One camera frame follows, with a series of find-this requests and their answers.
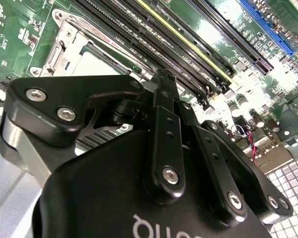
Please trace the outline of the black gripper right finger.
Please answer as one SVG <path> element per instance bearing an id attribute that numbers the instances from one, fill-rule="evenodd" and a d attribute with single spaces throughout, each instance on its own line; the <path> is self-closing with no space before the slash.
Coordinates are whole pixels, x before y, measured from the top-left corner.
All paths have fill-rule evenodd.
<path id="1" fill-rule="evenodd" d="M 215 122 L 199 123 L 184 101 L 175 106 L 182 131 L 197 154 L 198 174 L 210 183 L 210 206 L 221 223 L 237 226 L 249 213 L 272 225 L 290 218 L 294 209 L 286 197 Z"/>

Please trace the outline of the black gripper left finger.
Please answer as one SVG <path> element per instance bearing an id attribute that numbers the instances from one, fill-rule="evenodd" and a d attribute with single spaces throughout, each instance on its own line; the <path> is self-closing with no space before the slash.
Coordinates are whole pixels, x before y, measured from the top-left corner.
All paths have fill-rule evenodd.
<path id="1" fill-rule="evenodd" d="M 128 75 L 20 78 L 10 82 L 0 122 L 1 155 L 45 185 L 66 162 L 131 132 L 147 133 L 146 193 L 170 204 L 186 182 L 179 101 L 167 70 L 154 90 Z"/>

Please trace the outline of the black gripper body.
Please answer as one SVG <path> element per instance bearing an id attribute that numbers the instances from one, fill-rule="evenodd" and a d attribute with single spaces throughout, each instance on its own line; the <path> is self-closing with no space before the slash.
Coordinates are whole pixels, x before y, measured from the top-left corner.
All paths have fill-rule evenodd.
<path id="1" fill-rule="evenodd" d="M 200 153 L 184 149 L 186 188 L 169 205 L 144 188 L 147 133 L 111 140 L 51 174 L 36 203 L 36 238 L 268 238 L 251 211 L 234 227 L 210 208 L 211 183 Z"/>

